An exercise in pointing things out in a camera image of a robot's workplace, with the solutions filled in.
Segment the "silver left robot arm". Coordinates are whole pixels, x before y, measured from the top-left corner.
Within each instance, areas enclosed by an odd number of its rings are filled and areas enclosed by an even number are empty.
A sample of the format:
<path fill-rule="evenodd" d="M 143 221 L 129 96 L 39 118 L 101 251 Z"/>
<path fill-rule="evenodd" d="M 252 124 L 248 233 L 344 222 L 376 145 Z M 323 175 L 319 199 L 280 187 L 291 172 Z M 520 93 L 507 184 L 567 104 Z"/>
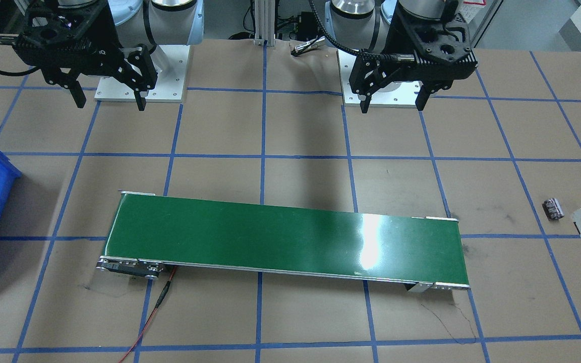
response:
<path fill-rule="evenodd" d="M 475 72 L 460 1 L 328 1 L 321 32 L 354 57 L 343 87 L 367 113 L 374 97 L 411 86 L 415 108 Z"/>

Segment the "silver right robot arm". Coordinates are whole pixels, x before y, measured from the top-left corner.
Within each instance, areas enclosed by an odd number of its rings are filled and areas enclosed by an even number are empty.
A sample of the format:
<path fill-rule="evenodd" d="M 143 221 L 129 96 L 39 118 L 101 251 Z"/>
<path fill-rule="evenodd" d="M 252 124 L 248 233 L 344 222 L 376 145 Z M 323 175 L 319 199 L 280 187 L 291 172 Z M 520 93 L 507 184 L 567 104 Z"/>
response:
<path fill-rule="evenodd" d="M 203 1 L 32 1 L 12 41 L 45 82 L 87 102 L 79 76 L 99 77 L 95 99 L 179 103 L 191 46 L 204 35 Z"/>

